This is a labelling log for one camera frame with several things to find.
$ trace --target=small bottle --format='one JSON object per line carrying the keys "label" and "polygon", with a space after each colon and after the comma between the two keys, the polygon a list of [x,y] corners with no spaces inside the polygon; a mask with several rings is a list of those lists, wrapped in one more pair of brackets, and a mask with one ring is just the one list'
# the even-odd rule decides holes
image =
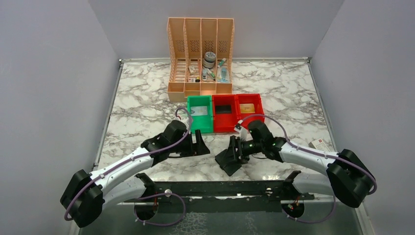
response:
{"label": "small bottle", "polygon": [[218,68],[219,68],[219,67],[221,67],[221,66],[225,63],[225,61],[226,61],[226,58],[223,58],[223,59],[221,60],[221,62],[219,62],[219,64],[218,64]]}
{"label": "small bottle", "polygon": [[207,75],[208,75],[208,72],[206,71],[206,70],[203,70],[203,73],[202,73],[202,80],[204,80],[204,81],[206,81],[206,77],[207,77]]}

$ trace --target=round container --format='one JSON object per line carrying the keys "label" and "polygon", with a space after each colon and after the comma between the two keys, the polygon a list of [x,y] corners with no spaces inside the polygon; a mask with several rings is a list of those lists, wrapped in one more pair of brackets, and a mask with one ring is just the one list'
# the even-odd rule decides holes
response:
{"label": "round container", "polygon": [[215,60],[216,60],[216,55],[215,55],[215,53],[210,52],[210,51],[206,52],[206,53],[205,53],[205,60],[206,60],[207,62],[215,62]]}
{"label": "round container", "polygon": [[215,66],[215,61],[213,62],[208,62],[206,60],[203,60],[203,67],[211,69]]}

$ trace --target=white marble surface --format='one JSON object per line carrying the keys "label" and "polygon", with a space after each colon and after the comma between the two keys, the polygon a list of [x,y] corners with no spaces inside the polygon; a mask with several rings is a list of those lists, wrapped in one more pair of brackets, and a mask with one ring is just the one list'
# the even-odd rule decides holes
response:
{"label": "white marble surface", "polygon": [[[323,138],[333,150],[323,112],[305,62],[233,62],[233,93],[259,93],[264,113],[275,117],[295,142],[308,145]],[[167,96],[169,63],[126,63],[119,82],[98,168],[130,154],[150,137],[164,130],[177,106]],[[279,127],[265,121],[274,136]],[[229,134],[204,135],[211,154],[167,159],[145,170],[154,181],[217,181],[285,179],[304,167],[252,158],[231,177],[220,169],[214,156],[228,147]]]}

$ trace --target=gray wall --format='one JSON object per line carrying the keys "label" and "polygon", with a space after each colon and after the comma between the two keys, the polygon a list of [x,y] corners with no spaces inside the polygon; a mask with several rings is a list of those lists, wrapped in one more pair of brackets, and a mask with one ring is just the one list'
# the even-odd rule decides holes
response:
{"label": "gray wall", "polygon": [[124,59],[169,57],[168,17],[235,18],[234,57],[312,56],[344,0],[89,0]]}
{"label": "gray wall", "polygon": [[345,0],[312,60],[339,148],[354,150],[379,190],[376,234],[414,234],[415,2]]}
{"label": "gray wall", "polygon": [[0,234],[66,234],[59,199],[90,170],[117,56],[86,0],[0,1]]}

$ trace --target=green bin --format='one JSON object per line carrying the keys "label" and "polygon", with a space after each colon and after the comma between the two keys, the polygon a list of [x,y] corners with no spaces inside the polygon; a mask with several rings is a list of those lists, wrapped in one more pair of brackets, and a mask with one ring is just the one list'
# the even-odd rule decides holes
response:
{"label": "green bin", "polygon": [[195,130],[200,130],[201,133],[213,133],[212,96],[188,96],[187,110],[193,118],[190,129],[192,133]]}

